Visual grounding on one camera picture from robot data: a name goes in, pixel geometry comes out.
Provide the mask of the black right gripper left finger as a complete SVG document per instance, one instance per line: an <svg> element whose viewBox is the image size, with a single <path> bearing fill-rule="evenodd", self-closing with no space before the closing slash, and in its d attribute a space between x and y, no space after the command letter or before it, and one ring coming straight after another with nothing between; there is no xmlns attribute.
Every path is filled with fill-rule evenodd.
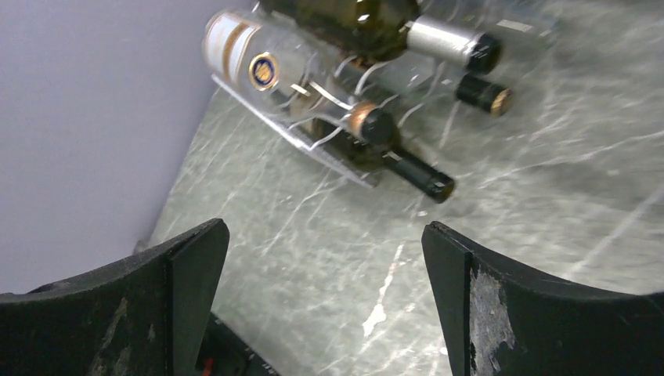
<svg viewBox="0 0 664 376"><path fill-rule="evenodd" d="M191 375L229 247L211 219L162 244L1 296L4 375Z"/></svg>

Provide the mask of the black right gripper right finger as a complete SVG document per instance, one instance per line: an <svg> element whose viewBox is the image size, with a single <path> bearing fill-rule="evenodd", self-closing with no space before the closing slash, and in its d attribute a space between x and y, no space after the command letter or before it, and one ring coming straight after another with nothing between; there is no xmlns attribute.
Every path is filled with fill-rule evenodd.
<svg viewBox="0 0 664 376"><path fill-rule="evenodd" d="M556 277L440 222L421 244L453 374L662 374L662 293Z"/></svg>

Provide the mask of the clear bottle white gold label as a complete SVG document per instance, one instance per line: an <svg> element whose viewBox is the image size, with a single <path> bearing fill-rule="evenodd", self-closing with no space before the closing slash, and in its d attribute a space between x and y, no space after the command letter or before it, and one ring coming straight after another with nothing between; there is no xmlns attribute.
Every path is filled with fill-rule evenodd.
<svg viewBox="0 0 664 376"><path fill-rule="evenodd" d="M206 24L206 64L273 121L321 119L374 146L388 144L393 117L335 76L334 57L286 23L247 10L222 10Z"/></svg>

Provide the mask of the green bottle silver foil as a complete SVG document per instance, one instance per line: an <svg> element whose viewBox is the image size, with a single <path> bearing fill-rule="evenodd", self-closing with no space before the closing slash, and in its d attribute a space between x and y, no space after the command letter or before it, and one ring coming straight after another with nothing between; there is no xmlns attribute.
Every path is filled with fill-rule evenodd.
<svg viewBox="0 0 664 376"><path fill-rule="evenodd" d="M416 1L272 0L261 7L369 60L394 60L412 51L488 74L503 55L497 37L427 16Z"/></svg>

